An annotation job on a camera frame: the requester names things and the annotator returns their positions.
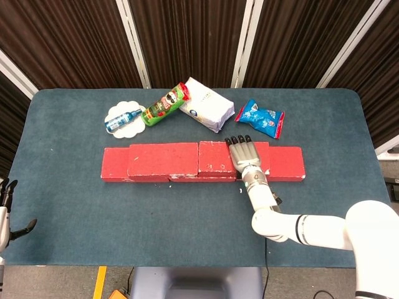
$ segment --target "white paper doily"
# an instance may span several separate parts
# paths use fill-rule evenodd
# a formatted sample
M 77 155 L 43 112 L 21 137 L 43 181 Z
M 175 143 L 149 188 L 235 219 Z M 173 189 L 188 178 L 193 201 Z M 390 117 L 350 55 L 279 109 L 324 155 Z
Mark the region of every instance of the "white paper doily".
M 109 109 L 108 115 L 104 119 L 104 123 L 111 120 L 112 118 L 124 114 L 125 112 L 132 112 L 138 109 L 144 111 L 145 107 L 139 105 L 136 101 L 119 102 L 116 106 L 113 106 L 111 109 Z M 115 138 L 132 138 L 136 136 L 137 133 L 141 133 L 142 131 L 144 131 L 144 129 L 145 124 L 141 116 L 138 115 L 131 123 L 124 125 L 113 133 L 108 132 L 107 129 L 105 129 L 105 131 L 107 131 L 107 133 L 109 134 L 112 134 Z

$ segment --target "snack bag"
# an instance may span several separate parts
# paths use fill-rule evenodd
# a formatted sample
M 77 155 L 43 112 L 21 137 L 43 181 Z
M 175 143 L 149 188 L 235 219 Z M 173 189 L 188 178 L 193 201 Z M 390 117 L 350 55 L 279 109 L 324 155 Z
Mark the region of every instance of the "snack bag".
M 279 139 L 284 116 L 284 112 L 259 108 L 252 98 L 241 108 L 235 121 L 249 123 L 255 130 Z

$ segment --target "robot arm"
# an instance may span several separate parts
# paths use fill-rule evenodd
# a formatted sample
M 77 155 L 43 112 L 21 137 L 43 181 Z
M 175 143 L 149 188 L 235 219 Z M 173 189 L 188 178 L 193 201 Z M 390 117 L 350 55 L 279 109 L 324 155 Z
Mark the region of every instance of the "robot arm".
M 399 299 L 396 271 L 399 243 L 399 216 L 377 201 L 358 202 L 346 218 L 281 214 L 262 172 L 261 161 L 251 138 L 225 139 L 234 167 L 255 210 L 252 228 L 276 242 L 291 239 L 303 245 L 353 250 L 356 260 L 358 299 Z
M 33 219 L 26 228 L 16 232 L 10 231 L 10 213 L 12 204 L 12 194 L 18 181 L 10 184 L 8 178 L 0 182 L 0 253 L 9 245 L 9 242 L 28 234 L 36 225 L 37 219 Z M 4 275 L 4 264 L 6 261 L 0 257 L 0 298 L 2 293 L 2 281 Z

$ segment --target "pringles can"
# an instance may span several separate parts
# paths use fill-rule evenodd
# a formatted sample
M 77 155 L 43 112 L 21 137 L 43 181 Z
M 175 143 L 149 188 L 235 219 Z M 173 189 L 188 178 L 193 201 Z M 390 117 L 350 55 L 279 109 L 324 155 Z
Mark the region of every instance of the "pringles can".
M 165 96 L 143 111 L 142 120 L 147 126 L 153 126 L 189 99 L 190 93 L 187 86 L 180 82 Z

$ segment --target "water bottle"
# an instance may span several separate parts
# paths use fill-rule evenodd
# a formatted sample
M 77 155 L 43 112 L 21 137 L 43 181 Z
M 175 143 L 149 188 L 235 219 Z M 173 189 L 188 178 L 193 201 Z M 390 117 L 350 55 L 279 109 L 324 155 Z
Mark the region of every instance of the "water bottle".
M 130 122 L 132 122 L 135 117 L 139 114 L 141 114 L 141 109 L 138 109 L 136 111 L 132 112 L 125 112 L 124 114 L 121 114 L 105 123 L 105 127 L 107 128 L 107 131 L 109 133 L 115 132 L 117 129 L 119 129 L 121 126 L 124 126 Z

